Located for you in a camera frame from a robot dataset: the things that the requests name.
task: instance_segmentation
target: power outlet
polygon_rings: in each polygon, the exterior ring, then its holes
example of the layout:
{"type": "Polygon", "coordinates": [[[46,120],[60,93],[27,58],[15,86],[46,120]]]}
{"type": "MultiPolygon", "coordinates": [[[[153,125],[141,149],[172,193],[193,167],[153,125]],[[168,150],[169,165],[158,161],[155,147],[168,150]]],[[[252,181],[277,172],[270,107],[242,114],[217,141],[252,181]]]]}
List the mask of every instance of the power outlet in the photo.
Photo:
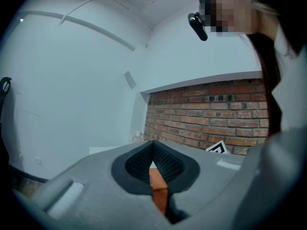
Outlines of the power outlet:
{"type": "Polygon", "coordinates": [[[34,157],[34,158],[35,158],[36,164],[43,165],[42,160],[41,160],[40,157],[34,157]]]}

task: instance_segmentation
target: brick wall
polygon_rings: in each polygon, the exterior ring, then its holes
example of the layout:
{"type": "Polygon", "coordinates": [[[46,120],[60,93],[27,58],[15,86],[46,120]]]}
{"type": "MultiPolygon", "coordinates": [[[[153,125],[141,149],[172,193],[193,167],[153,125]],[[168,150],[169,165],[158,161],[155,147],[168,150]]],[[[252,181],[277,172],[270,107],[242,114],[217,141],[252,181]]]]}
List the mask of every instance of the brick wall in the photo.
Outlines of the brick wall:
{"type": "Polygon", "coordinates": [[[247,154],[268,132],[260,79],[193,85],[151,94],[144,138],[206,149],[223,140],[234,154],[247,154]]]}

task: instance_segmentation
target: white shirt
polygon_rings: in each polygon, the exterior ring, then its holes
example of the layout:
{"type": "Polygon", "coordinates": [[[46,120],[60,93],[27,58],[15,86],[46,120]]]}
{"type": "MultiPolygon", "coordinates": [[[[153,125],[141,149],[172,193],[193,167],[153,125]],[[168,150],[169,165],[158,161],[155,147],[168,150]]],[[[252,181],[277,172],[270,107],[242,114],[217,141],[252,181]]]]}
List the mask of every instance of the white shirt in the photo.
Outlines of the white shirt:
{"type": "Polygon", "coordinates": [[[281,81],[272,95],[282,111],[281,130],[307,126],[307,47],[297,56],[280,25],[274,47],[281,81]]]}

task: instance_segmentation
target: person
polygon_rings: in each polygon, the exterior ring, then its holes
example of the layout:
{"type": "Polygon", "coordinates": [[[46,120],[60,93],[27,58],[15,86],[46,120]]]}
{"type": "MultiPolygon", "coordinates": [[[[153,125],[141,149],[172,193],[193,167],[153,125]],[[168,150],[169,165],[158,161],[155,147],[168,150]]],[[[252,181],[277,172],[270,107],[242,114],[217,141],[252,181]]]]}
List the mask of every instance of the person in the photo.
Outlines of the person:
{"type": "Polygon", "coordinates": [[[307,48],[302,0],[200,0],[203,26],[245,34],[266,89],[268,136],[307,125],[307,48]]]}

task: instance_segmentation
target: black earpiece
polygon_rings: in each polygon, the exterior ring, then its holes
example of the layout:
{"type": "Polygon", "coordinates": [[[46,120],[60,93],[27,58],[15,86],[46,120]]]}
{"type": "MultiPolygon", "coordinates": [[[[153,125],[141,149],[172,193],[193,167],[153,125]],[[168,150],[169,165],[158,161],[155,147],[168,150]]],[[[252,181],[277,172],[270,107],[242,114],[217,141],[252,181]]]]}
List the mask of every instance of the black earpiece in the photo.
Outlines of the black earpiece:
{"type": "Polygon", "coordinates": [[[207,41],[208,36],[200,22],[200,19],[198,17],[199,13],[190,13],[188,15],[188,20],[190,26],[193,28],[193,30],[196,32],[198,37],[201,39],[201,41],[207,41]]]}

